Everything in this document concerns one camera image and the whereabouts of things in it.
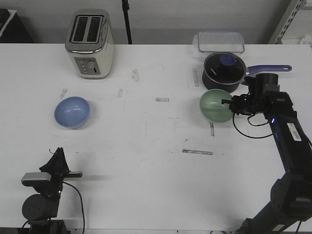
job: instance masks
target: purple handle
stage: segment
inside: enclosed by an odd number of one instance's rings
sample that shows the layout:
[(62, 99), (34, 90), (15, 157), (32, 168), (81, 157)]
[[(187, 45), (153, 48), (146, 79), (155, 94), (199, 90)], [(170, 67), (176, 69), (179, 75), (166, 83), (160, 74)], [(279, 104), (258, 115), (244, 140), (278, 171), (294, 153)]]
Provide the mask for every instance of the purple handle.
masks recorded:
[(289, 65), (257, 65), (248, 67), (249, 75), (258, 72), (290, 72), (292, 69)]

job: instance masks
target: container lid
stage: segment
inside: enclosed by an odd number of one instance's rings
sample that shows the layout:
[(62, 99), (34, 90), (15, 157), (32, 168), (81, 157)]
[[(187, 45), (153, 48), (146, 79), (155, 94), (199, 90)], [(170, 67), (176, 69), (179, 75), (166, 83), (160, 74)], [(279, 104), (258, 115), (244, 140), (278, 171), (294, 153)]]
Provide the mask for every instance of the container lid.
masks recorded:
[(197, 35), (199, 52), (233, 52), (245, 51), (244, 39), (239, 32), (199, 32)]

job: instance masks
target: cord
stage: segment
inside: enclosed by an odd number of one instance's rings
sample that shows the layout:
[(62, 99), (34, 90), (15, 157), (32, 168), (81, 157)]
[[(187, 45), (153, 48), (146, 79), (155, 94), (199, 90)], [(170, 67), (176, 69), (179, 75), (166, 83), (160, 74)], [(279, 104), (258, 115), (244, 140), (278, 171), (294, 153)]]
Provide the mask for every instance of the cord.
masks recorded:
[(235, 117), (235, 114), (233, 114), (233, 118), (232, 118), (232, 122), (233, 122), (233, 125), (234, 125), (235, 129), (236, 129), (239, 133), (241, 133), (243, 136), (245, 136), (245, 137), (252, 138), (252, 139), (263, 139), (263, 138), (270, 137), (270, 136), (273, 135), (273, 134), (269, 134), (269, 135), (266, 135), (266, 136), (249, 136), (249, 135), (246, 135), (246, 134), (242, 133), (242, 132), (236, 127), (235, 122), (234, 122), (234, 117)]
[(51, 154), (55, 154), (56, 151), (53, 153), (53, 152), (51, 152), (51, 149), (49, 149), (49, 152), (50, 152)]
[(74, 186), (74, 185), (71, 185), (67, 182), (64, 182), (63, 181), (63, 184), (67, 184), (68, 186), (72, 187), (73, 189), (75, 189), (77, 191), (77, 193), (79, 194), (79, 197), (80, 197), (80, 202), (81, 202), (81, 211), (82, 211), (82, 219), (83, 219), (83, 229), (82, 229), (82, 234), (84, 234), (84, 229), (85, 229), (85, 219), (84, 219), (84, 211), (83, 211), (83, 203), (82, 203), (82, 196), (79, 192), (79, 190)]
[(306, 134), (303, 134), (303, 135), (306, 137), (306, 139), (307, 139), (308, 142), (309, 142), (310, 147), (312, 148), (312, 143), (311, 143), (310, 139), (308, 138), (308, 136), (307, 136)]
[(259, 126), (263, 126), (263, 125), (266, 125), (266, 124), (268, 124), (269, 123), (269, 121), (267, 121), (266, 123), (261, 123), (261, 124), (252, 124), (252, 123), (250, 123), (250, 119), (252, 118), (252, 117), (254, 117), (255, 116), (255, 114), (253, 114), (252, 116), (249, 116), (248, 118), (247, 118), (247, 121), (249, 122), (249, 124), (251, 125), (251, 126), (254, 126), (254, 127), (259, 127)]
[(294, 234), (298, 234), (298, 231), (299, 231), (299, 228), (300, 228), (301, 223), (302, 223), (302, 221), (299, 222), (298, 227), (297, 227), (297, 230), (296, 230), (296, 232), (295, 232)]
[(25, 225), (28, 223), (28, 221), (29, 221), (29, 220), (27, 220), (27, 221), (23, 224), (23, 226), (22, 226), (21, 228), (24, 228)]

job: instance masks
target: label sticker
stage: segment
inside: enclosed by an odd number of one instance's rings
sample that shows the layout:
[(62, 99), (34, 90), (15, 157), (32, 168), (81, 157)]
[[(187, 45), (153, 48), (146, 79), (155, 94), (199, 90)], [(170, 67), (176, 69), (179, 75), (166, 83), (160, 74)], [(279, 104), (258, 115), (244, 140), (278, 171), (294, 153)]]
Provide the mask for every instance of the label sticker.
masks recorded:
[(290, 133), (295, 141), (301, 141), (301, 137), (293, 123), (287, 123)]
[(272, 231), (273, 232), (278, 232), (279, 230), (281, 230), (284, 227), (283, 224), (278, 224)]

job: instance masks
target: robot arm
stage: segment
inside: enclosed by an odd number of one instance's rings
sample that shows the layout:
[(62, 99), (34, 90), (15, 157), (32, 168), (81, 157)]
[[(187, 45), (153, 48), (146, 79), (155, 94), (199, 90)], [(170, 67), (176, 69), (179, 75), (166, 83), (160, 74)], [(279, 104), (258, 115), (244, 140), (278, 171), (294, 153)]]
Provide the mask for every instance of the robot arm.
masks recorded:
[(223, 100), (234, 114), (263, 113), (271, 127), (285, 174), (271, 189), (270, 202), (247, 218), (237, 234), (280, 233), (312, 216), (312, 150), (292, 108), (289, 95), (279, 91), (276, 74), (246, 77), (249, 93)]

